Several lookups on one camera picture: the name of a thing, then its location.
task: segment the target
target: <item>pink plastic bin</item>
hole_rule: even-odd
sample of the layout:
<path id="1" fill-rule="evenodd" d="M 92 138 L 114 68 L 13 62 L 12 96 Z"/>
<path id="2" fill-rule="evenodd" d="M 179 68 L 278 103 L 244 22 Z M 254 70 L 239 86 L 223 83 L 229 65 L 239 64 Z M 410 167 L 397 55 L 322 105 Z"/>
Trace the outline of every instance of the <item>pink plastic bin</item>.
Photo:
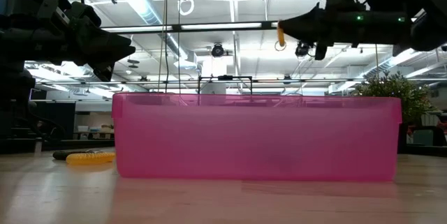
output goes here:
<path id="1" fill-rule="evenodd" d="M 123 177 L 390 181 L 398 98 L 120 93 Z"/>

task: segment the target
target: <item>yellow object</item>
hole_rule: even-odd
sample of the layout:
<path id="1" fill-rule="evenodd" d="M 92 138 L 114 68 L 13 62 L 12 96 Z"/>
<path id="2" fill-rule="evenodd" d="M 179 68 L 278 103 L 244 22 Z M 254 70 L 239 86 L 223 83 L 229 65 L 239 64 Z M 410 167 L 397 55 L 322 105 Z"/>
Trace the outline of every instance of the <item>yellow object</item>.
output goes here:
<path id="1" fill-rule="evenodd" d="M 107 162 L 113 162 L 115 153 L 104 152 L 97 154 L 70 154 L 67 156 L 67 163 L 69 165 L 98 165 Z"/>
<path id="2" fill-rule="evenodd" d="M 280 21 L 278 21 L 278 26 L 277 26 L 278 41 L 279 41 L 279 46 L 284 47 L 284 45 L 286 44 L 286 41 L 284 40 L 284 30 L 279 26 L 279 22 Z"/>

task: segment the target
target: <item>table surface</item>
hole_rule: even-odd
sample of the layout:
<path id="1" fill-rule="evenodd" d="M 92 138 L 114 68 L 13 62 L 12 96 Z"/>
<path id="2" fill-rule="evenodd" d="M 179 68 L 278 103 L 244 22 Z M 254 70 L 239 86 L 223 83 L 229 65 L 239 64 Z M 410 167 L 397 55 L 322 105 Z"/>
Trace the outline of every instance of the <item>table surface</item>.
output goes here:
<path id="1" fill-rule="evenodd" d="M 400 156 L 395 183 L 123 179 L 112 163 L 0 156 L 0 223 L 446 223 L 447 158 Z"/>

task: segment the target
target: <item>wooden table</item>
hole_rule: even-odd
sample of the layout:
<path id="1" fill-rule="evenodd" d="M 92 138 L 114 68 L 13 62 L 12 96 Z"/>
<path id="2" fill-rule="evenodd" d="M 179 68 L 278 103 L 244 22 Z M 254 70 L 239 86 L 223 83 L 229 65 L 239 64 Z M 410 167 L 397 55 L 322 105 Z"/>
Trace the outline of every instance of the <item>wooden table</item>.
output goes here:
<path id="1" fill-rule="evenodd" d="M 3 224 L 446 222 L 447 158 L 400 156 L 395 183 L 329 183 L 123 179 L 113 164 L 0 156 Z"/>

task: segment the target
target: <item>yellow sponge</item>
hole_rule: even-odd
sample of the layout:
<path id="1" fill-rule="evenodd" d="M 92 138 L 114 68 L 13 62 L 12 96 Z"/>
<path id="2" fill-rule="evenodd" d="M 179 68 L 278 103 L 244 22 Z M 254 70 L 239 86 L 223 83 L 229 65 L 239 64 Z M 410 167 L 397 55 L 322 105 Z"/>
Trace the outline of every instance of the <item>yellow sponge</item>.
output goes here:
<path id="1" fill-rule="evenodd" d="M 70 154 L 67 156 L 69 165 L 98 165 L 107 162 L 113 162 L 115 153 L 103 152 L 96 154 Z"/>

